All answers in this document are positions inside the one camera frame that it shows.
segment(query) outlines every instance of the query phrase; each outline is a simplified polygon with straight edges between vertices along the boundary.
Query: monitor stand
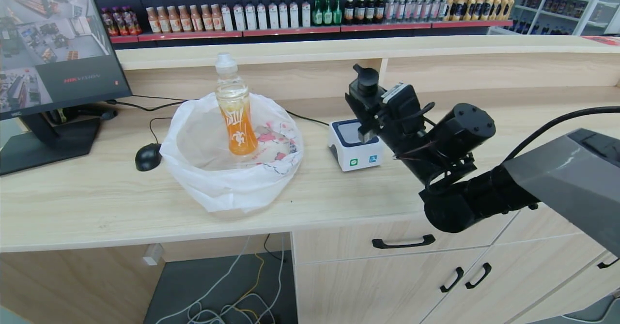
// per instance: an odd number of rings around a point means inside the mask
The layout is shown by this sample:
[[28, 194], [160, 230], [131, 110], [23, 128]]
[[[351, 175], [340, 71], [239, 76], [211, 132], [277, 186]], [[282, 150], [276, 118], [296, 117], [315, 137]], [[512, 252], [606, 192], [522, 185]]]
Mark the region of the monitor stand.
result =
[[88, 154], [101, 122], [93, 118], [52, 127], [43, 114], [20, 119], [31, 132], [11, 137], [0, 150], [0, 176]]

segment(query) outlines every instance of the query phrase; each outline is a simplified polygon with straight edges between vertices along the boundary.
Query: printed plastic bag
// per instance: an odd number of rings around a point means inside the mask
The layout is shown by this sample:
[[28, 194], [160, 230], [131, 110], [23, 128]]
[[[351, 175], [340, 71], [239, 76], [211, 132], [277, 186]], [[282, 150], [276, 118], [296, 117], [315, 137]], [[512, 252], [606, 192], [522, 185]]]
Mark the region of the printed plastic bag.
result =
[[168, 171], [207, 211], [252, 211], [269, 205], [303, 157], [301, 132], [272, 99], [250, 94], [258, 148], [248, 156], [228, 150], [228, 134], [215, 93], [183, 103], [160, 153]]

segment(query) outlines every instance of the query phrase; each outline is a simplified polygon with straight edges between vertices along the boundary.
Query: bottle cap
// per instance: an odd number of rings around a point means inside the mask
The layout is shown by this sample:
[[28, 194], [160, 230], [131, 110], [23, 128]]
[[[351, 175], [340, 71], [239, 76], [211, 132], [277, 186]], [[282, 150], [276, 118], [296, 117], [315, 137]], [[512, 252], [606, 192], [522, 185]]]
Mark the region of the bottle cap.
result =
[[215, 70], [217, 73], [235, 73], [237, 72], [237, 62], [234, 61], [230, 53], [219, 53], [215, 61]]

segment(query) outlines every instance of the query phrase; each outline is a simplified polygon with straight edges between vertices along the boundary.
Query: drawer handle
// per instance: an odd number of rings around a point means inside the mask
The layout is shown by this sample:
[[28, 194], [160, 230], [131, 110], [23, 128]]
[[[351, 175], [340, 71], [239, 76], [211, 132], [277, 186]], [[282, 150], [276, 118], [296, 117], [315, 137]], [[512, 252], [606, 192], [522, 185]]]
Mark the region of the drawer handle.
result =
[[442, 293], [447, 293], [448, 291], [451, 291], [452, 288], [454, 286], [456, 286], [456, 283], [459, 282], [459, 280], [461, 280], [461, 278], [463, 278], [463, 275], [465, 274], [465, 272], [463, 272], [463, 269], [460, 267], [456, 267], [456, 280], [454, 281], [454, 283], [452, 283], [451, 286], [449, 287], [445, 287], [445, 286], [441, 286], [439, 288], [439, 290], [441, 290]]
[[465, 287], [468, 289], [474, 289], [474, 287], [477, 287], [478, 284], [480, 284], [485, 278], [487, 278], [487, 276], [489, 275], [489, 273], [491, 273], [491, 265], [488, 262], [485, 262], [482, 265], [482, 268], [484, 269], [484, 275], [482, 275], [482, 278], [480, 278], [480, 280], [478, 280], [478, 282], [476, 282], [476, 284], [471, 284], [471, 282], [467, 282], [465, 283]]
[[434, 243], [433, 235], [424, 235], [422, 236], [422, 238], [424, 240], [421, 243], [403, 245], [387, 245], [386, 243], [383, 243], [383, 239], [373, 239], [372, 246], [376, 247], [377, 249], [397, 249], [398, 247], [423, 247], [425, 245], [431, 245]]
[[603, 269], [603, 268], [607, 268], [610, 267], [612, 264], [618, 262], [618, 260], [620, 260], [620, 258], [617, 258], [614, 262], [612, 263], [605, 263], [605, 262], [601, 262], [600, 264], [596, 265], [596, 267]]

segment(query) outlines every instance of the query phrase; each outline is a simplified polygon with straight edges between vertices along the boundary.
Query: hikvision logo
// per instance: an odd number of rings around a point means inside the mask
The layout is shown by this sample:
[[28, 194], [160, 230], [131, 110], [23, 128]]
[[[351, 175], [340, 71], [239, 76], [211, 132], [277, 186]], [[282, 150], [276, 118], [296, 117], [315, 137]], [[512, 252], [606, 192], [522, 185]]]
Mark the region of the hikvision logo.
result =
[[93, 74], [93, 75], [87, 75], [87, 76], [82, 76], [82, 77], [72, 77], [72, 78], [65, 78], [64, 82], [65, 83], [73, 83], [73, 82], [77, 82], [77, 81], [85, 81], [87, 79], [95, 79], [95, 78], [99, 78], [101, 77], [100, 74]]

